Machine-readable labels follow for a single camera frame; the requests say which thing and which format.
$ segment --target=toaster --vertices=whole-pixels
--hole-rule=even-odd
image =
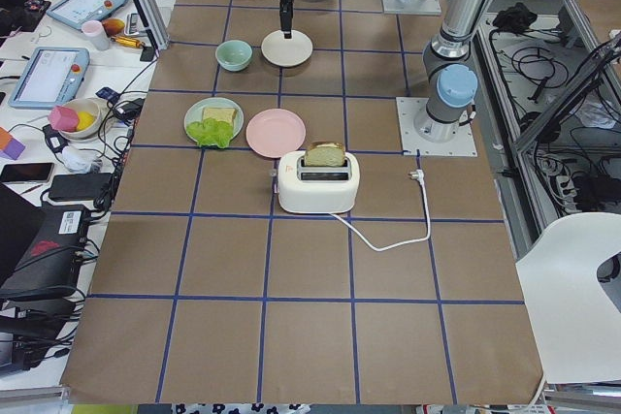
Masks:
[[[278,164],[278,201],[291,213],[342,213],[353,208],[360,183],[358,161],[345,153],[342,167],[305,167],[303,150]]]

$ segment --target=white plate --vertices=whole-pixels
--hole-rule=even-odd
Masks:
[[[224,97],[210,97],[209,99],[198,101],[185,113],[185,118],[183,119],[183,130],[190,140],[196,143],[196,140],[187,134],[187,130],[185,130],[185,128],[187,128],[187,125],[194,121],[203,121],[203,109],[206,107],[216,109],[237,109],[235,120],[233,121],[233,138],[231,138],[231,140],[233,140],[240,133],[240,131],[242,131],[242,127],[244,126],[244,112],[242,111],[242,108],[230,99],[226,99]]]
[[[295,67],[306,62],[312,54],[312,41],[300,31],[291,31],[284,39],[282,31],[268,34],[261,44],[263,56],[279,67]]]

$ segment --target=tablet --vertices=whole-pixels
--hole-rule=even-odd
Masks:
[[[127,0],[62,0],[51,6],[47,13],[72,28],[80,29],[91,19],[103,19],[123,6]]]
[[[85,48],[35,48],[9,105],[18,109],[52,109],[76,97],[88,67]]]

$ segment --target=yellow object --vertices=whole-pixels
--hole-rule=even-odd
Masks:
[[[87,111],[78,111],[78,126],[76,131],[85,130],[95,121],[95,115],[91,115]]]
[[[143,48],[145,46],[145,43],[143,43],[140,39],[128,38],[127,36],[112,36],[110,39],[113,42],[127,48]]]
[[[136,414],[136,405],[116,404],[79,404],[74,406],[72,414]]]
[[[230,123],[231,126],[235,126],[235,115],[237,115],[237,109],[228,107],[205,107],[203,109],[203,119],[213,118],[217,121],[224,121]]]

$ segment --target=plate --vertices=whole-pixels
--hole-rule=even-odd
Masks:
[[[244,126],[244,112],[242,111],[242,108],[230,99],[226,99],[224,97],[210,97],[209,99],[198,101],[185,113],[185,118],[183,119],[183,130],[185,131],[187,137],[193,142],[196,143],[196,140],[187,134],[187,130],[185,130],[185,128],[187,128],[187,125],[193,121],[203,120],[203,109],[205,107],[217,109],[237,109],[237,114],[235,115],[235,120],[233,121],[233,138],[231,138],[231,140],[233,140],[240,133],[240,131],[242,131],[242,127]]]
[[[300,31],[291,31],[291,39],[284,39],[282,31],[268,34],[261,43],[263,56],[279,67],[295,67],[306,62],[312,54],[312,41]]]
[[[285,109],[262,111],[245,128],[245,138],[252,150],[272,159],[298,149],[306,135],[302,118]]]

